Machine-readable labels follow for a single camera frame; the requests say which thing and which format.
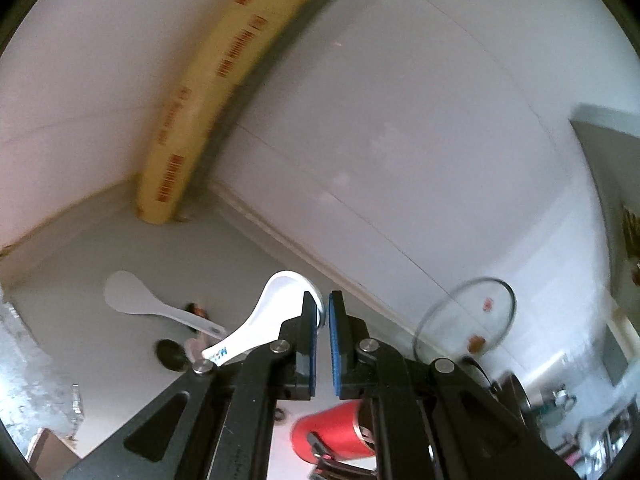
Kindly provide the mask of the white rice paddle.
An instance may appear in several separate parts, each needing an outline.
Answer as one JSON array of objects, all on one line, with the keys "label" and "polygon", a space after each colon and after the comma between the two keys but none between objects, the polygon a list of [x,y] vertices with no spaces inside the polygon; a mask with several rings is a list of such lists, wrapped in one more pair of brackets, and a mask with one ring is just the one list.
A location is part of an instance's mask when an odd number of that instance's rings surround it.
[{"label": "white rice paddle", "polygon": [[207,318],[164,304],[128,271],[117,271],[106,279],[103,297],[109,307],[123,314],[162,316],[218,340],[228,335],[224,327]]}]

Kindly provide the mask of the black plastic spoon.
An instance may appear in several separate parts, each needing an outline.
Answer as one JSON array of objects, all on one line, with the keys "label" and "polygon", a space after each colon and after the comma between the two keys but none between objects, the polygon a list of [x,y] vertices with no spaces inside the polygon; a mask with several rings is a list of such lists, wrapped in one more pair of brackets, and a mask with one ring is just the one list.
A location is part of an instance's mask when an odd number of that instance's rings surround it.
[{"label": "black plastic spoon", "polygon": [[183,372],[191,362],[183,346],[170,339],[161,339],[154,344],[154,352],[160,364],[173,372]]}]

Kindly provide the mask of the yellow cling film roll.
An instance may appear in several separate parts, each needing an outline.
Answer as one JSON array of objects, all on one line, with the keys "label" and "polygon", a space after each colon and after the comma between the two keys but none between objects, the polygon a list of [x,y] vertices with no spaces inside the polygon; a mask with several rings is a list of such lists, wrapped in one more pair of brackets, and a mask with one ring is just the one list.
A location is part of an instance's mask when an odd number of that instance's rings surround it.
[{"label": "yellow cling film roll", "polygon": [[232,92],[306,1],[232,0],[224,9],[160,115],[138,182],[139,219],[174,215]]}]

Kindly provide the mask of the glass pot lid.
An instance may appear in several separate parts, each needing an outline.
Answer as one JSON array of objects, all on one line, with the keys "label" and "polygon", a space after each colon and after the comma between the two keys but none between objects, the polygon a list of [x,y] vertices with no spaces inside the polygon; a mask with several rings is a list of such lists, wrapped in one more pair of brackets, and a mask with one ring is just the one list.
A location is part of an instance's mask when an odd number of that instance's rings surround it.
[{"label": "glass pot lid", "polygon": [[413,359],[484,356],[509,335],[516,312],[518,300],[506,281],[493,276],[465,281],[427,308],[413,332]]}]

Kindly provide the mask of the aluminium foil sheet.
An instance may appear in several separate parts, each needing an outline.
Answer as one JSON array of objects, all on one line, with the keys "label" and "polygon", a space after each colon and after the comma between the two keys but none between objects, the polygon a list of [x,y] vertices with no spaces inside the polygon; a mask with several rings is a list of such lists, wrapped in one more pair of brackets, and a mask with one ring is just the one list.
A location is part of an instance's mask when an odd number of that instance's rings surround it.
[{"label": "aluminium foil sheet", "polygon": [[1,300],[1,421],[27,455],[49,429],[73,440],[85,420],[79,386],[44,352],[14,305]]}]

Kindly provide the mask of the white plastic spoon blue print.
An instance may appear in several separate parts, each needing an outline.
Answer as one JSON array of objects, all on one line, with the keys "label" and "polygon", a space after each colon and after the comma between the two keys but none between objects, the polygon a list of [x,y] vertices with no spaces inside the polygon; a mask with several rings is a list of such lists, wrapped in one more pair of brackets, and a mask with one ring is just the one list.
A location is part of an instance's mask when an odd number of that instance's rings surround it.
[{"label": "white plastic spoon blue print", "polygon": [[306,294],[311,296],[311,311],[316,327],[320,328],[326,318],[320,290],[302,274],[280,271],[267,281],[246,321],[224,340],[204,349],[202,358],[221,367],[243,353],[277,340],[281,325],[302,314]]}]

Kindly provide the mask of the black clay pot with lid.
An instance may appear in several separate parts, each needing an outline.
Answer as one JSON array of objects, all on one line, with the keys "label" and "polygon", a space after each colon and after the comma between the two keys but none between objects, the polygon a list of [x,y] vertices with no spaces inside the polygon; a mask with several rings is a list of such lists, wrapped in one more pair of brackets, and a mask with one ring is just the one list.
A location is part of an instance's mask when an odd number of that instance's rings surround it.
[{"label": "black clay pot with lid", "polygon": [[506,373],[501,380],[491,379],[477,360],[465,356],[459,361],[462,370],[485,387],[509,412],[529,430],[537,431],[532,404],[521,382],[513,373]]}]

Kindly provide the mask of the wrapped disposable chopsticks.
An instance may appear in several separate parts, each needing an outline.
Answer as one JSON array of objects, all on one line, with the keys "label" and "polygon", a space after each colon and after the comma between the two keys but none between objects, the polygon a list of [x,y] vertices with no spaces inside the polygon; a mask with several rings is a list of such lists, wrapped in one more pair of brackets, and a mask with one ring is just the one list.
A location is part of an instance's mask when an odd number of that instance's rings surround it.
[{"label": "wrapped disposable chopsticks", "polygon": [[208,314],[206,310],[201,306],[199,306],[198,304],[194,304],[193,302],[186,305],[186,312],[197,315],[200,318],[208,318]]}]

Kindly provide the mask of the red cylindrical tin canister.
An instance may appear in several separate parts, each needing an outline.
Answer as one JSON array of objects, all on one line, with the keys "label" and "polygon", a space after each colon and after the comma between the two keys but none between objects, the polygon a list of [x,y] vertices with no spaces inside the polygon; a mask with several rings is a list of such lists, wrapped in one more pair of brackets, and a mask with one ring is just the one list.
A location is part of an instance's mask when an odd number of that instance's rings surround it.
[{"label": "red cylindrical tin canister", "polygon": [[315,434],[338,460],[360,460],[375,456],[371,411],[361,400],[350,400],[325,411],[300,418],[290,437],[295,454],[314,463],[308,437]]}]

